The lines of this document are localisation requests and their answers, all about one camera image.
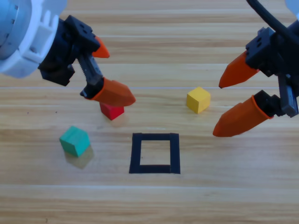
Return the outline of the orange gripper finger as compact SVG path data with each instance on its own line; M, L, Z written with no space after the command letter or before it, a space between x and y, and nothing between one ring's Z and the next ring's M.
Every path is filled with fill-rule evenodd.
M270 96L261 90L222 114L213 130L213 135L216 137L233 137L272 119L275 115L282 116L284 112L280 103L280 97L277 95Z

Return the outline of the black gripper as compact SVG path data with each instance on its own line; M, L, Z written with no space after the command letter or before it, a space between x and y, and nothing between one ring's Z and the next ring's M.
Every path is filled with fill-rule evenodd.
M299 47L271 28L262 28L246 45L246 51L227 65L219 81L220 88L243 83L261 71L278 77L279 94L261 90L254 95L257 106L268 116L298 115Z
M65 20L59 19L53 44L38 67L42 78L66 86L75 73L72 64L83 53L92 53L96 58L110 57L107 47L90 26L72 15ZM119 107L130 106L136 101L126 85L105 77L96 85L88 84L80 95Z

